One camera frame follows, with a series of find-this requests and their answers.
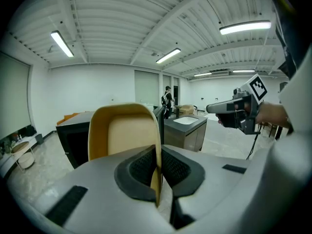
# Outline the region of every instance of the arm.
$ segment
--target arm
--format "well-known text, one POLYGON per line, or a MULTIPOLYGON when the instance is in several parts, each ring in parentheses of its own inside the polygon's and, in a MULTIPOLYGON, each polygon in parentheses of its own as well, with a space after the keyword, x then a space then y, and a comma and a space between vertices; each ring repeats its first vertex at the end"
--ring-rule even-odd
POLYGON ((290 127, 287 121, 288 115, 282 104, 271 104, 269 102, 261 103, 259 113, 255 120, 256 123, 268 122, 281 127, 290 127))
POLYGON ((167 97, 167 98, 168 98, 168 100, 172 100, 171 93, 168 94, 168 97, 167 97))

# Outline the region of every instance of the counter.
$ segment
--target counter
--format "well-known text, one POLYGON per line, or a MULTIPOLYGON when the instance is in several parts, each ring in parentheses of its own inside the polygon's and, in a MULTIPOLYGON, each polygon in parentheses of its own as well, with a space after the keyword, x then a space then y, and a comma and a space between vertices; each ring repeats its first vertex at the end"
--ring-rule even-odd
POLYGON ((164 143, 190 151, 200 151, 204 142, 207 118, 195 115, 184 117, 198 120, 187 125, 176 122, 176 118, 164 120, 164 143))

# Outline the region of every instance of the black rubber strip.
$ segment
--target black rubber strip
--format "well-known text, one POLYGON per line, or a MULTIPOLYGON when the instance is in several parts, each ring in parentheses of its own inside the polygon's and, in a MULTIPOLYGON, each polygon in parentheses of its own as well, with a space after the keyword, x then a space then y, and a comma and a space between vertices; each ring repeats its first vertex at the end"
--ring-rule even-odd
POLYGON ((173 225, 173 227, 178 230, 193 223, 194 221, 194 218, 182 212, 179 201, 177 199, 173 199, 170 213, 170 223, 173 225))
POLYGON ((62 226, 88 191, 82 186, 73 186, 46 214, 46 217, 62 226))
POLYGON ((233 165, 229 165, 229 164, 226 164, 222 168, 225 170, 235 172, 235 173, 239 173, 239 174, 244 174, 247 170, 247 168, 243 168, 243 167, 239 167, 239 166, 233 166, 233 165))
POLYGON ((205 179, 205 170, 197 162, 161 146, 161 170, 172 188, 173 197, 192 195, 205 179))
POLYGON ((114 173, 116 184, 130 198, 156 202, 151 188, 155 168, 156 149, 152 145, 118 164, 114 173))

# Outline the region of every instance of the beige tray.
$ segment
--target beige tray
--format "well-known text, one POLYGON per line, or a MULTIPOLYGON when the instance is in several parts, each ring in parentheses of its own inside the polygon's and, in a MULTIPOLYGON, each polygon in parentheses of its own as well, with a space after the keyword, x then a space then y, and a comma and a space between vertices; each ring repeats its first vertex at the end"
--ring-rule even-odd
POLYGON ((21 149, 23 149, 25 146, 27 146, 29 144, 29 141, 25 141, 25 142, 22 142, 18 145, 16 145, 15 147, 13 147, 11 153, 12 154, 15 154, 17 153, 18 151, 20 151, 21 149))
POLYGON ((156 146, 157 168, 151 188, 157 205, 161 191, 161 145, 155 115, 144 105, 118 104, 101 107, 92 116, 89 128, 89 160, 142 146, 156 146))

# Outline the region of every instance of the ceiling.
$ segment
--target ceiling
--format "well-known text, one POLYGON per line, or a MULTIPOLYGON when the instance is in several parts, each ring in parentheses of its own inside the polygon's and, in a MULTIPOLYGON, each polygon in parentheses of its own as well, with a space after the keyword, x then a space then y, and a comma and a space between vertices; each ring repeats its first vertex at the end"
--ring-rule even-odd
POLYGON ((283 51, 274 28, 271 0, 26 0, 7 31, 49 68, 114 63, 186 78, 208 70, 253 68, 278 77, 283 51), (220 27, 251 20, 270 20, 273 26, 220 34, 220 27), (73 58, 51 38, 55 30, 73 58), (156 64, 175 48, 181 49, 178 55, 156 64))

